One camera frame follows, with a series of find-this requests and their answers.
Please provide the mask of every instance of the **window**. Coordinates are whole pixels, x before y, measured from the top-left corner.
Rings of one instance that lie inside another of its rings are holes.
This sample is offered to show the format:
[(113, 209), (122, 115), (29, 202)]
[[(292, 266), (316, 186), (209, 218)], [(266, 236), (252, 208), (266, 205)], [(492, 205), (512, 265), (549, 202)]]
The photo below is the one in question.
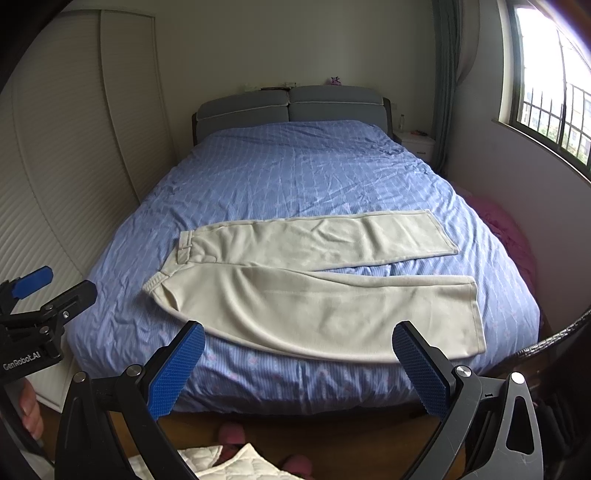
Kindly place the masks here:
[(511, 124), (591, 179), (591, 69), (544, 14), (516, 7), (511, 15), (515, 48)]

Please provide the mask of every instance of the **bed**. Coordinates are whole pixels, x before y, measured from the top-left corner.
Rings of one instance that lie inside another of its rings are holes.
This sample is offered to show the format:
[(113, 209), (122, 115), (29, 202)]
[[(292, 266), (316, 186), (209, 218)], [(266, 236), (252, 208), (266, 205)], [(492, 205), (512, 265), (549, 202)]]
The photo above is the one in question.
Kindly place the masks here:
[[(141, 286), (180, 231), (226, 220), (430, 209), (459, 255), (339, 271), (474, 276), (487, 350), (462, 363), (477, 372), (535, 343), (540, 312), (515, 264), (451, 185), (393, 142), (385, 101), (367, 89), (301, 88), (199, 109), (197, 145), (119, 227), (89, 276), (99, 300), (67, 326), (90, 375), (120, 374), (174, 337), (181, 324)], [(313, 414), (412, 398), (399, 365), (289, 358), (208, 336), (175, 409)]]

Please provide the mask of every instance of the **gray upholstered headboard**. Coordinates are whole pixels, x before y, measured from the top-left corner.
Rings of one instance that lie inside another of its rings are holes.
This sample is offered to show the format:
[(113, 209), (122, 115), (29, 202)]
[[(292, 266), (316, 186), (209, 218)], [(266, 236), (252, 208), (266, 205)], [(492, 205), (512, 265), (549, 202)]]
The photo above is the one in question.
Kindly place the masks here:
[(390, 100), (363, 87), (310, 85), (259, 90), (204, 103), (193, 114), (193, 145), (226, 128), (277, 122), (360, 120), (392, 137)]

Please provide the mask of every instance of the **belt loop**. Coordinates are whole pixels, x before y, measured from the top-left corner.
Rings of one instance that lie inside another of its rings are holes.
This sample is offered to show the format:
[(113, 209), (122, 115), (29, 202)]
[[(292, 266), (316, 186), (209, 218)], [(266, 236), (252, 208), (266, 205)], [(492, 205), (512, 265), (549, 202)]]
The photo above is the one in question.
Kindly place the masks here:
[(192, 234), (192, 231), (181, 232), (178, 238), (177, 263), (179, 265), (183, 265), (189, 261)]

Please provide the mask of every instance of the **white wardrobe door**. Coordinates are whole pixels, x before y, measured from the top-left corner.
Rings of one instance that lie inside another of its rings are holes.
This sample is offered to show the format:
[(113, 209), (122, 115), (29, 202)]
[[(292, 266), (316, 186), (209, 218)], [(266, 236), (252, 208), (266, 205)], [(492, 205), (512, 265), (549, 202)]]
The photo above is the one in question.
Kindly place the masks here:
[(101, 12), (100, 57), (115, 135), (141, 200), (175, 159), (160, 96), (154, 19)]
[[(36, 310), (82, 280), (53, 235), (31, 190), (14, 129), (12, 80), (0, 93), (0, 281), (22, 277), (50, 265), (54, 281), (17, 304), (15, 312)], [(64, 359), (30, 375), (40, 400), (61, 410), (72, 375), (78, 370), (62, 337)]]
[(54, 19), (14, 75), (15, 130), (37, 201), (86, 275), (138, 206), (105, 102), (99, 13)]

